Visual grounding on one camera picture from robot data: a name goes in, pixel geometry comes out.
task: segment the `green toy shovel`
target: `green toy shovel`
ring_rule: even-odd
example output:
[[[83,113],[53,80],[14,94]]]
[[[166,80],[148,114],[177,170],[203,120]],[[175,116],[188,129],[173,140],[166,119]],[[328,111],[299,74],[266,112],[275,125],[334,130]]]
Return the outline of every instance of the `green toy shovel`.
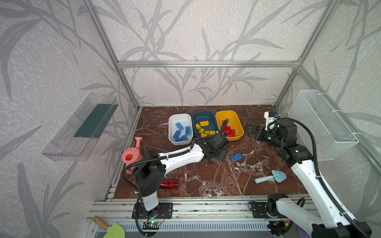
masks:
[[[104,235],[103,238],[125,238],[124,229],[116,222],[114,222],[114,224],[109,227],[109,225],[98,216],[93,217],[93,222],[95,222],[95,224],[97,224],[103,230],[107,231],[107,234]]]

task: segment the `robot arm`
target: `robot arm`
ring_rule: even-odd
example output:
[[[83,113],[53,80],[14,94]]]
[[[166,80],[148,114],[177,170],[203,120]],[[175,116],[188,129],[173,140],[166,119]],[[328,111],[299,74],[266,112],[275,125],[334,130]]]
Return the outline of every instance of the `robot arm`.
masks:
[[[297,127],[294,121],[285,118],[277,119],[275,114],[276,112],[265,113],[266,128],[254,125],[249,131],[249,136],[254,135],[257,140],[277,148],[280,157],[286,161],[305,186],[321,217],[312,215],[299,207],[286,195],[269,196],[266,204],[268,214],[271,216],[282,214],[288,217],[312,238],[363,237],[359,230],[371,234],[367,223],[358,222],[342,204],[324,177],[316,172],[314,158],[309,150],[296,143]]]
[[[159,154],[154,151],[147,153],[141,162],[155,157],[163,158],[140,163],[132,171],[139,189],[139,200],[143,202],[149,216],[153,217],[159,211],[160,205],[156,191],[159,189],[164,175],[184,165],[202,160],[210,161],[212,158],[216,158],[217,161],[224,162],[228,154],[224,147],[228,143],[229,140],[226,138],[226,134],[219,132],[214,136],[199,139],[192,146],[180,150]]]

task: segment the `aluminum frame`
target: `aluminum frame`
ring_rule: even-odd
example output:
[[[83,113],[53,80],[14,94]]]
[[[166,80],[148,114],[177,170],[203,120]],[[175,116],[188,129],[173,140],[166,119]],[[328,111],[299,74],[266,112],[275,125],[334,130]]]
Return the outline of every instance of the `aluminum frame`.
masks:
[[[303,208],[313,215],[319,216],[319,212],[309,195],[289,195],[288,197],[295,203],[304,197],[306,202]],[[172,219],[167,219],[167,221],[280,220],[278,218],[253,218],[252,212],[248,208],[248,202],[266,202],[267,195],[159,198],[159,201],[173,203]],[[94,202],[80,237],[92,238],[95,236],[98,226],[92,222],[93,216],[99,216],[105,222],[134,222],[132,211],[135,203],[135,198]]]
[[[297,61],[119,61],[122,68],[151,67],[286,67],[298,66]]]
[[[126,89],[130,99],[132,100],[132,102],[134,104],[135,109],[139,110],[139,104],[138,104],[136,98],[134,97],[134,94],[132,93],[130,86],[128,85],[128,82],[127,82],[125,75],[123,74],[122,70],[118,66],[118,63],[117,63],[118,60],[116,59],[115,53],[112,50],[111,44],[110,44],[109,40],[107,39],[106,33],[102,27],[99,16],[95,10],[95,6],[93,5],[91,0],[82,0],[82,1],[84,3],[86,12],[89,14],[90,20],[92,21],[96,31],[98,32],[99,37],[102,40],[104,47],[106,48],[106,51],[107,51],[107,53],[108,53],[108,55],[112,61],[112,65],[114,66],[115,71],[118,74],[119,79],[121,80],[123,87]]]
[[[337,110],[337,114],[341,117],[344,123],[349,127],[349,129],[356,133],[356,137],[359,139],[359,149],[368,159],[368,161],[377,168],[378,172],[381,174],[381,156],[369,143],[368,139],[365,138],[357,127],[352,123],[352,121],[345,115],[345,113],[333,102],[333,100],[325,93],[323,88],[316,83],[313,77],[302,67],[298,67],[296,70],[299,75],[304,79],[304,81],[311,87],[311,89],[317,90],[324,99],[332,106],[334,110]]]
[[[120,172],[123,169],[124,162],[122,161],[122,157],[120,156],[123,151],[128,149],[132,143],[132,140],[134,138],[136,126],[138,125],[139,117],[142,112],[142,107],[139,108],[139,110],[135,113],[133,120],[131,122],[130,131],[128,132],[128,135],[126,136],[126,139],[123,143],[122,149],[119,152],[118,160],[114,166],[114,169],[112,170],[111,179],[107,183],[107,187],[105,192],[103,193],[103,200],[105,201],[110,194],[110,190],[114,187],[116,189],[116,185],[118,184],[119,178],[120,178]]]
[[[320,35],[322,34],[325,26],[328,24],[329,20],[333,16],[334,12],[336,11],[336,8],[339,6],[341,0],[330,0],[330,2],[327,4],[327,7],[325,8],[322,16],[320,17],[320,20],[318,24],[316,25],[311,37],[309,38],[307,45],[302,51],[302,54],[298,58],[298,65],[297,67],[301,66],[302,63],[306,60],[308,54],[310,53],[312,47],[315,45],[315,42],[318,40]],[[274,107],[277,108],[280,104],[280,102],[283,100],[284,96],[286,95],[288,89],[292,85],[292,82],[295,79],[296,75],[296,69],[294,68],[293,72],[288,77],[282,91],[279,94],[279,97],[277,98]]]

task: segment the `black metal plate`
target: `black metal plate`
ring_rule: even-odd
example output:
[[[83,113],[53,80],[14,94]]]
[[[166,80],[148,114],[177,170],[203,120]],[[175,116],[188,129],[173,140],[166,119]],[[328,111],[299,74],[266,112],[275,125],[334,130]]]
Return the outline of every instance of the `black metal plate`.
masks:
[[[251,201],[250,202],[250,207],[252,209],[252,213],[253,213],[253,218],[274,218],[274,217],[271,217],[267,214],[267,211],[266,211],[266,207],[265,207],[266,203],[259,203],[259,202],[256,202],[256,201]],[[278,217],[275,217],[275,218],[285,218],[285,216],[282,216],[280,213],[278,213],[279,216]]]
[[[160,210],[164,212],[165,216],[162,212],[159,212],[154,219],[171,219],[173,203],[160,203]],[[132,211],[132,219],[135,219],[136,213],[138,213],[138,219],[148,219],[148,212],[143,203],[135,203],[134,210]]]

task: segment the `wire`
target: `wire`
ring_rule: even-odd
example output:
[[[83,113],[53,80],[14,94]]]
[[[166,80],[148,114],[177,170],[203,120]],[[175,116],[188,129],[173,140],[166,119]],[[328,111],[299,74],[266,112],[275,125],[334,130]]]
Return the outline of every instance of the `wire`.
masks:
[[[208,136],[208,137],[204,137],[204,138],[201,138],[201,139],[198,139],[198,138],[197,138],[197,139],[198,139],[198,140],[205,140],[205,139],[209,139],[209,138],[211,138],[211,137],[213,137],[213,136],[216,136],[218,133],[221,133],[221,132],[222,132],[222,130],[225,128],[225,126],[227,125],[228,122],[229,122],[229,119],[226,119],[226,120],[224,121],[224,123],[221,125],[221,129],[218,130],[216,134],[211,135],[211,136]]]
[[[305,198],[300,198],[296,204],[299,205],[300,207],[303,207],[304,204],[305,204],[305,202],[306,202],[306,199],[305,199]],[[278,233],[279,235],[277,235],[276,233],[272,234],[272,235],[274,235],[274,236],[282,236],[282,235],[284,235],[285,233],[287,233],[287,232],[291,229],[292,224],[294,224],[294,222],[293,222],[293,221],[290,221],[290,224],[289,224],[288,226],[286,226],[286,225],[284,224],[284,226],[283,226],[282,228],[277,228],[277,225],[279,225],[279,224],[275,224],[275,225],[273,225],[273,226],[268,226],[268,228],[270,228],[271,231],[272,231],[272,230],[284,230],[283,232],[279,232],[279,233]]]
[[[160,224],[159,224],[158,226],[161,226],[161,225],[163,224],[164,220],[165,220],[165,212],[164,212],[163,210],[160,210],[160,211],[157,213],[157,215],[158,215],[160,212],[162,212],[162,213],[164,214],[164,218],[160,221]],[[148,226],[148,225],[149,225],[149,224],[148,224],[149,219],[150,219],[150,217],[149,217],[149,218],[147,219],[147,221],[144,223],[145,228],[148,229],[148,230],[158,230],[158,228],[152,228],[152,227],[149,227],[149,226]]]
[[[176,156],[180,156],[180,155],[184,155],[186,153],[188,153],[190,150],[185,150],[183,152],[179,152],[179,153],[176,153],[176,154],[170,154],[168,155],[168,158],[172,158],[172,157],[176,157]],[[122,169],[122,171],[120,172],[120,177],[122,178],[123,182],[125,182],[126,184],[128,184],[129,186],[131,186],[133,189],[135,189],[136,192],[140,192],[138,187],[136,187],[136,185],[134,185],[132,182],[128,181],[125,177],[124,177],[124,174],[125,172],[131,168],[131,167],[134,167],[136,165],[139,165],[139,164],[143,164],[143,163],[147,163],[147,162],[152,162],[152,161],[157,161],[157,160],[162,160],[162,159],[165,159],[167,158],[167,156],[165,155],[162,155],[162,156],[159,156],[159,157],[156,157],[156,158],[151,158],[151,159],[147,159],[147,160],[141,160],[141,161],[137,161],[135,163],[132,163],[132,164],[129,164],[127,165],[126,167],[124,167]]]
[[[222,126],[221,126],[221,129],[220,129],[219,131],[217,131],[216,134],[214,134],[214,135],[212,135],[212,136],[205,137],[205,139],[206,139],[206,138],[213,137],[213,136],[216,136],[218,133],[220,133],[220,132],[225,128],[225,126],[227,125],[228,121],[229,121],[229,119],[226,119],[226,120],[224,121],[224,123],[223,123]],[[151,158],[151,159],[147,159],[147,160],[141,160],[141,161],[137,161],[137,162],[134,162],[134,163],[132,163],[132,164],[129,164],[129,165],[127,165],[126,167],[124,167],[124,168],[122,169],[122,171],[120,172],[120,177],[122,178],[123,182],[125,182],[126,184],[128,184],[129,186],[131,186],[133,189],[135,189],[135,191],[136,191],[137,193],[140,193],[140,190],[138,189],[138,187],[137,187],[136,185],[134,185],[132,182],[128,181],[128,179],[126,179],[126,178],[124,177],[124,174],[126,173],[126,171],[127,171],[128,169],[130,169],[131,167],[134,167],[134,166],[136,166],[136,165],[142,164],[142,163],[147,163],[147,162],[152,162],[152,161],[157,161],[157,160],[162,160],[162,159],[166,159],[166,158],[172,158],[172,157],[176,157],[176,156],[184,155],[184,154],[186,154],[186,153],[188,153],[188,152],[191,151],[191,149],[193,148],[195,142],[196,142],[196,139],[194,139],[194,140],[192,141],[192,145],[191,145],[190,149],[187,149],[187,150],[185,150],[185,151],[183,151],[183,152],[179,152],[179,153],[175,153],[175,154],[170,154],[170,155],[168,155],[168,156],[166,156],[166,155],[162,155],[162,156],[159,156],[159,157],[156,157],[156,158]],[[136,227],[138,228],[139,233],[140,233],[141,235],[143,235],[144,237],[153,237],[154,235],[157,234],[157,232],[155,232],[154,235],[152,235],[152,236],[148,236],[147,233],[144,233],[144,232],[141,230],[140,226],[139,226],[139,223],[138,223],[138,215],[137,215],[137,214],[135,215],[135,224],[136,224]]]
[[[291,120],[291,121],[294,121],[296,123],[298,123],[299,125],[301,125],[309,134],[309,136],[311,137],[311,141],[312,141],[312,152],[313,152],[313,159],[314,159],[314,166],[315,166],[315,173],[316,173],[316,176],[317,176],[317,179],[319,180],[320,184],[322,185],[324,191],[327,193],[328,197],[331,199],[331,201],[335,204],[335,206],[339,209],[339,211],[341,213],[343,213],[343,216],[349,221],[349,223],[351,225],[353,225],[356,230],[361,234],[363,235],[364,237],[367,237],[367,238],[370,238],[370,235],[366,234],[356,223],[355,221],[348,215],[345,213],[345,210],[341,207],[341,205],[339,204],[339,202],[337,202],[337,200],[335,199],[335,197],[332,195],[332,193],[329,191],[327,185],[325,184],[324,180],[322,179],[322,177],[320,177],[320,171],[319,171],[319,166],[317,164],[317,153],[316,153],[316,142],[315,142],[315,138],[312,134],[312,132],[301,122],[299,122],[298,120],[295,120],[295,119],[292,119],[292,118],[283,118],[283,119],[288,119],[288,120]]]
[[[272,122],[270,122],[270,123],[267,125],[267,130],[268,130],[268,131],[273,131],[273,130],[275,130],[275,128],[276,128],[275,126],[274,126],[272,129],[270,129],[270,126],[273,125],[273,124],[275,124],[275,123],[277,123],[277,121],[272,121]]]
[[[137,211],[136,211],[136,213],[135,213],[135,224],[136,224],[136,227],[138,228],[139,233],[140,233],[141,235],[143,235],[144,237],[153,237],[154,235],[157,234],[157,232],[155,232],[155,234],[153,234],[153,235],[148,235],[148,233],[144,233],[144,232],[142,231],[142,229],[140,228],[139,223],[138,223],[138,212],[137,212]]]

